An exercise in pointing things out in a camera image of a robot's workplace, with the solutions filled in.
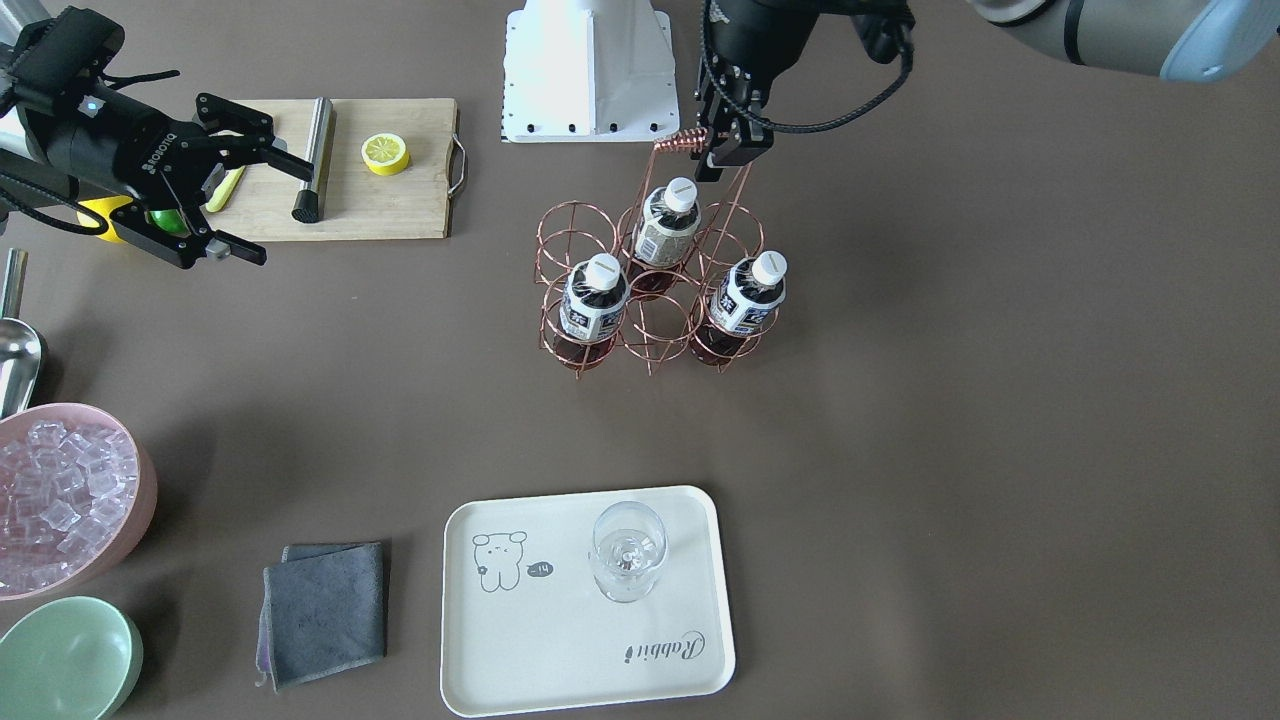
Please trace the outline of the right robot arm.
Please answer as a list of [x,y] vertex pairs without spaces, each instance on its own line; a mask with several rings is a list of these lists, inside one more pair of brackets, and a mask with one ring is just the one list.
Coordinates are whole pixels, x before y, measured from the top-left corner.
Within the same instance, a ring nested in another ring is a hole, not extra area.
[[3,210],[77,234],[114,229],[182,269],[202,258],[264,264],[264,247],[212,228],[204,205],[237,168],[308,182],[314,165],[256,109],[200,94],[179,120],[127,96],[136,78],[106,72],[124,38],[90,9],[3,4]]

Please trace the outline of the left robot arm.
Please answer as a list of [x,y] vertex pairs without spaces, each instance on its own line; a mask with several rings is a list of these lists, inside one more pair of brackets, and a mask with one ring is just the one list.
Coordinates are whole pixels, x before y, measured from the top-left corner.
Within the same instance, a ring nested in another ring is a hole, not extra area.
[[[1242,69],[1277,36],[1275,1],[975,1],[989,26],[1076,67],[1167,82],[1212,83]],[[876,63],[900,64],[887,88],[831,120],[785,123],[765,114],[773,83],[803,55],[822,15],[847,18]],[[698,18],[707,140],[692,152],[700,182],[745,167],[777,135],[815,135],[864,117],[913,72],[915,17],[906,1],[704,1]]]

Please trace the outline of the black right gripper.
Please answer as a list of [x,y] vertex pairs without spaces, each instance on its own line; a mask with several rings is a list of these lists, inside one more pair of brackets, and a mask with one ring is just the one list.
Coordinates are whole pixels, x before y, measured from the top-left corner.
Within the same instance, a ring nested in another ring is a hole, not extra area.
[[[202,208],[228,170],[266,164],[300,182],[314,164],[276,147],[274,119],[212,94],[177,120],[119,92],[90,92],[54,117],[29,110],[29,137],[47,164],[86,184],[136,200],[113,213],[119,236],[180,269],[197,260],[266,263],[266,249],[209,224]],[[178,209],[189,237],[150,225],[148,210]]]

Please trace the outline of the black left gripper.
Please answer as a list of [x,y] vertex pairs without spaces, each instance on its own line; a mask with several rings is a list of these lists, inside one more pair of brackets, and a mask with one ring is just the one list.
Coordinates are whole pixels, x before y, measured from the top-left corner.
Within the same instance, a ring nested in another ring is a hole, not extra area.
[[[718,120],[717,110],[763,118],[774,81],[803,55],[824,1],[704,1],[699,13],[694,179],[721,181],[719,168],[745,167],[772,149],[774,132],[754,120]],[[716,138],[716,164],[710,155]]]

